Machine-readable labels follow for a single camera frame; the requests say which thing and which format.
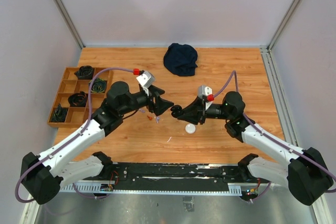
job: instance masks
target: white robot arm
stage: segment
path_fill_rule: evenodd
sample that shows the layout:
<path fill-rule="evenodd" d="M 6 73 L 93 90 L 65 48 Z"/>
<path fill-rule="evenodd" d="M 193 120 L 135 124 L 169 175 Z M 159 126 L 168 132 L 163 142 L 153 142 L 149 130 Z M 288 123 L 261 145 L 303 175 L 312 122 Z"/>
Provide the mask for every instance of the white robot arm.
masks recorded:
<path fill-rule="evenodd" d="M 305 205 L 311 205 L 332 185 L 333 179 L 323 168 L 327 166 L 314 148 L 304 150 L 268 133 L 244 114 L 245 103 L 236 91 L 228 92 L 222 104 L 213 103 L 212 89 L 200 86 L 196 99 L 187 107 L 175 105 L 172 116 L 193 124 L 203 124 L 206 118 L 226 121 L 227 133 L 242 143 L 252 145 L 277 161 L 267 161 L 249 154 L 239 163 L 245 181 L 263 178 L 288 187 L 290 192 Z M 316 162 L 318 166 L 307 161 Z"/>
<path fill-rule="evenodd" d="M 137 80 L 139 92 L 132 94 L 127 83 L 115 82 L 100 108 L 79 129 L 39 155 L 28 153 L 23 158 L 22 184 L 39 204 L 50 201 L 61 188 L 103 172 L 107 161 L 100 153 L 94 153 L 80 162 L 70 161 L 91 144 L 114 131 L 123 122 L 125 114 L 147 107 L 159 116 L 174 105 L 160 97 L 165 91 L 152 85 L 155 80 L 152 74 L 140 71 Z M 16 197 L 21 201 L 18 186 Z"/>

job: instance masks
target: dark blue hat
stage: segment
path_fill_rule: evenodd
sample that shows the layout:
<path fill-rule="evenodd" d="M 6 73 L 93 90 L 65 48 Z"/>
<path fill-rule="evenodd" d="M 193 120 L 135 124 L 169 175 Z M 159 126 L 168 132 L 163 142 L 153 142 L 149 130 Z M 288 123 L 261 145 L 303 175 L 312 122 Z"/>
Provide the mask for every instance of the dark blue hat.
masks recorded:
<path fill-rule="evenodd" d="M 190 45 L 172 43 L 163 57 L 163 64 L 177 76 L 194 76 L 197 51 Z"/>

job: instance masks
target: white bottle cap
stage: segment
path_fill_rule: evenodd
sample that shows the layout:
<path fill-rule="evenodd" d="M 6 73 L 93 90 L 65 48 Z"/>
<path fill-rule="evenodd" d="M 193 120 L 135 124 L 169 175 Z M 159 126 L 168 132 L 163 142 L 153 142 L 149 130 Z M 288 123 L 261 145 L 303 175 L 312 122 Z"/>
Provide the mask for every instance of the white bottle cap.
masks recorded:
<path fill-rule="evenodd" d="M 187 126 L 185 127 L 185 131 L 189 134 L 193 134 L 196 131 L 196 127 L 192 123 L 187 124 Z"/>

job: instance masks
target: black cable bundle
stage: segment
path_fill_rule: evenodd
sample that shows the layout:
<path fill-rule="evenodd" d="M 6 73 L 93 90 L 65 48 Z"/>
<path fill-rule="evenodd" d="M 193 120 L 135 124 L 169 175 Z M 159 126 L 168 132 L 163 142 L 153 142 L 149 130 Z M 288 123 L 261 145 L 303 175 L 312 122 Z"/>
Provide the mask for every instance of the black cable bundle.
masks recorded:
<path fill-rule="evenodd" d="M 139 111 L 139 110 L 134 111 L 132 114 L 130 114 L 130 115 L 124 117 L 123 120 L 125 120 L 126 118 L 130 118 L 131 116 L 135 115 L 138 111 Z"/>
<path fill-rule="evenodd" d="M 68 109 L 62 108 L 61 104 L 57 105 L 53 115 L 51 116 L 51 122 L 53 123 L 64 123 L 67 117 Z"/>
<path fill-rule="evenodd" d="M 72 94 L 68 98 L 70 107 L 85 107 L 87 100 L 88 100 L 88 95 L 85 94 L 85 92 L 83 91 Z"/>
<path fill-rule="evenodd" d="M 78 80 L 91 80 L 95 69 L 92 66 L 81 66 L 78 71 L 75 72 Z"/>
<path fill-rule="evenodd" d="M 97 78 L 92 85 L 92 93 L 104 93 L 106 90 L 107 81 Z"/>

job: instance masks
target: wooden floor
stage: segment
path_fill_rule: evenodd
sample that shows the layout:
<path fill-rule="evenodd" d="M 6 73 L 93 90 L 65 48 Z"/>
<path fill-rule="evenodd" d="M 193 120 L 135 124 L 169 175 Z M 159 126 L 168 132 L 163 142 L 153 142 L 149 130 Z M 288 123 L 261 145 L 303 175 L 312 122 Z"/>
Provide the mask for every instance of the wooden floor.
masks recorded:
<path fill-rule="evenodd" d="M 197 48 L 198 68 L 193 77 L 178 77 L 166 70 L 163 66 L 165 52 L 166 48 L 84 48 L 78 65 L 148 70 L 156 78 L 154 85 L 166 91 L 162 97 L 182 107 L 195 99 L 200 85 L 206 84 L 217 92 L 235 69 L 246 114 L 265 130 L 283 138 L 258 48 Z M 118 80 L 126 81 L 132 93 L 139 90 L 135 76 L 130 73 L 115 71 L 113 81 Z M 230 90 L 234 90 L 234 81 L 226 92 Z M 226 92 L 215 102 L 221 103 Z M 189 135 L 184 130 L 187 123 L 173 118 L 169 111 L 161 115 L 159 124 L 150 121 L 147 115 L 150 113 L 138 112 L 126 119 L 108 137 L 93 144 L 75 160 L 97 151 L 103 151 L 116 162 L 231 164 L 249 153 L 270 159 L 261 151 L 232 139 L 222 120 L 207 119 Z M 55 143 L 74 130 L 59 129 Z"/>

